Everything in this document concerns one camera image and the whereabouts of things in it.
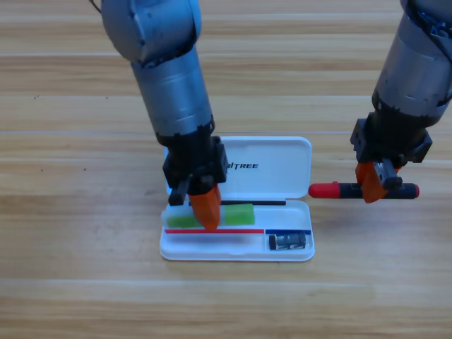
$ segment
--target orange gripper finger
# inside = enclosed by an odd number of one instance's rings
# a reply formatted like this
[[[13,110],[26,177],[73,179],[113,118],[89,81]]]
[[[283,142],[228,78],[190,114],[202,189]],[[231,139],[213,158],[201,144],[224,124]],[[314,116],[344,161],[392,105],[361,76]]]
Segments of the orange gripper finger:
[[[388,193],[388,190],[381,185],[373,162],[359,163],[356,166],[355,173],[358,184],[361,184],[362,198],[366,203],[374,203],[383,199]]]
[[[216,184],[206,194],[189,196],[195,218],[208,231],[215,231],[220,224],[221,195]]]

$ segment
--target white case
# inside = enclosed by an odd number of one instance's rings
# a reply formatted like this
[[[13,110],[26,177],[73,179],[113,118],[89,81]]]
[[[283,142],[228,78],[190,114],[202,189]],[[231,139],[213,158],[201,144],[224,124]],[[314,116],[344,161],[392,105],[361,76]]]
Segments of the white case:
[[[162,256],[179,261],[306,261],[312,258],[315,246],[309,207],[300,200],[287,200],[308,193],[310,142],[290,136],[226,136],[222,137],[222,142],[230,164],[227,182],[219,185],[222,200],[277,201],[279,205],[255,205],[255,225],[220,225],[219,228],[302,230],[306,235],[305,248],[270,250],[269,234],[167,234],[167,218],[191,210],[187,200],[183,206],[167,206],[162,213]]]

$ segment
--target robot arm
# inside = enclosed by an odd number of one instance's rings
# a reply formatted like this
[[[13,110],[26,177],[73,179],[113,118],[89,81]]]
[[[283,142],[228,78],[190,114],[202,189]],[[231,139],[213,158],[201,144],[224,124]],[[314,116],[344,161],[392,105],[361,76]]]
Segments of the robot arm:
[[[422,162],[435,125],[452,98],[452,1],[400,0],[404,14],[372,96],[350,142],[357,181],[371,203],[397,189],[398,170]]]
[[[131,62],[157,141],[168,149],[169,204],[183,204],[188,194],[197,219],[216,229],[227,157],[211,136],[215,124],[196,51],[198,1],[103,0],[101,13],[114,47]]]

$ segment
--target red stripe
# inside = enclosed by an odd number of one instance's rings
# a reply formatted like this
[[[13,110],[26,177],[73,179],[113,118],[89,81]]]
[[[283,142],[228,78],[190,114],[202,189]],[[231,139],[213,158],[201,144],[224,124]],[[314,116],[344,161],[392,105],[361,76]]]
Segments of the red stripe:
[[[165,230],[166,233],[169,234],[205,234],[205,233],[211,233],[211,234],[263,234],[264,230],[259,228],[241,228],[238,230],[215,230],[215,231],[208,231],[208,230]]]

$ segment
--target table surface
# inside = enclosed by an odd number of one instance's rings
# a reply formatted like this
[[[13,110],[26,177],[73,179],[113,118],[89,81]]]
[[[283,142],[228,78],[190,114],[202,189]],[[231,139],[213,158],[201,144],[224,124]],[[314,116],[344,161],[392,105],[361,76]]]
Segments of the table surface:
[[[397,0],[202,0],[220,135],[294,135],[311,182],[355,178],[349,142],[400,20]],[[416,201],[311,208],[306,263],[181,263],[129,65],[87,1],[0,1],[0,337],[451,338],[452,116],[407,166]]]

